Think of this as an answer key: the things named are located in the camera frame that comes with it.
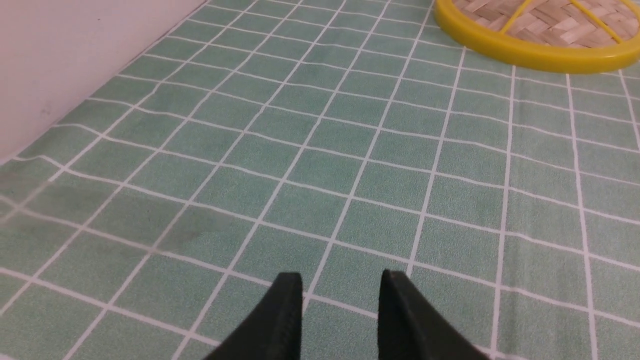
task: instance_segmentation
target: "yellow plastic strip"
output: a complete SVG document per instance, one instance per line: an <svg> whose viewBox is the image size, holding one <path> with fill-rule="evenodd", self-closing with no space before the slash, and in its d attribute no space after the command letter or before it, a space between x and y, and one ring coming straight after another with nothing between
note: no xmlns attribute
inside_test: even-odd
<svg viewBox="0 0 640 360"><path fill-rule="evenodd" d="M504 34L507 30L513 25L517 18L519 18L520 14L527 8L529 4L531 4L533 0L525 0L517 9L516 12L509 18L507 23L498 31L500 34Z"/></svg>
<svg viewBox="0 0 640 360"><path fill-rule="evenodd" d="M618 34L616 34L616 32L609 27L609 25L605 24L596 15L593 15L593 13L589 11L589 9L585 8L582 4L578 3L578 0L569 0L569 1L571 1L571 4L573 4L576 8L578 8L578 10L582 11L585 15L587 15L589 19L593 20L596 24L598 24L601 28L603 28L604 31L606 31L607 34L609 34L613 38L613 40L615 40L618 44L621 44L624 42L624 40L622 40L618 36Z"/></svg>

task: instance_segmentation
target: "white wall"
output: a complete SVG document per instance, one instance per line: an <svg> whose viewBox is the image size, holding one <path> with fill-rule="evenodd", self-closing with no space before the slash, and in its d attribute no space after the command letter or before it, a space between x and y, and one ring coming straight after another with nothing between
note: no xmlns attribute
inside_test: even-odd
<svg viewBox="0 0 640 360"><path fill-rule="evenodd" d="M0 161L203 1L0 0Z"/></svg>

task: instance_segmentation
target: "yellow plastic rim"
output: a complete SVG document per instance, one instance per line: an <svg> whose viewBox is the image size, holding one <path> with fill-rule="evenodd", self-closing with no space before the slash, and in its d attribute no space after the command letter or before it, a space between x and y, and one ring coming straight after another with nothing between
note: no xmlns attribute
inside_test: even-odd
<svg viewBox="0 0 640 360"><path fill-rule="evenodd" d="M435 0L435 19L455 41L496 60L548 72L593 74L622 69L640 60L640 31L625 42L608 47L576 49L526 42L489 30L463 15L453 0ZM640 19L640 8L620 0Z"/></svg>

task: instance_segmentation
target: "woven bamboo basket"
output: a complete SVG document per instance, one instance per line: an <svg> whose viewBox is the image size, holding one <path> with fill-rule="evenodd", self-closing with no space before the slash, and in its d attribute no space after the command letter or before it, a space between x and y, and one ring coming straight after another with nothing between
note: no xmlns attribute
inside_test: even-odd
<svg viewBox="0 0 640 360"><path fill-rule="evenodd" d="M607 47L638 32L638 18L619 0L533 0L522 8L523 3L454 0L455 7L476 24L535 44Z"/></svg>

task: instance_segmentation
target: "black plastic claw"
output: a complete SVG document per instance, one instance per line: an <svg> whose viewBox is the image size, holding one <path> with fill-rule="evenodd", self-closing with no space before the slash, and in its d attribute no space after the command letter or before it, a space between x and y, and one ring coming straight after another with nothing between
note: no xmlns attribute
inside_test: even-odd
<svg viewBox="0 0 640 360"><path fill-rule="evenodd" d="M378 308L380 360L487 360L399 271L385 270Z"/></svg>
<svg viewBox="0 0 640 360"><path fill-rule="evenodd" d="M302 277L280 273L249 316L205 360L300 360Z"/></svg>

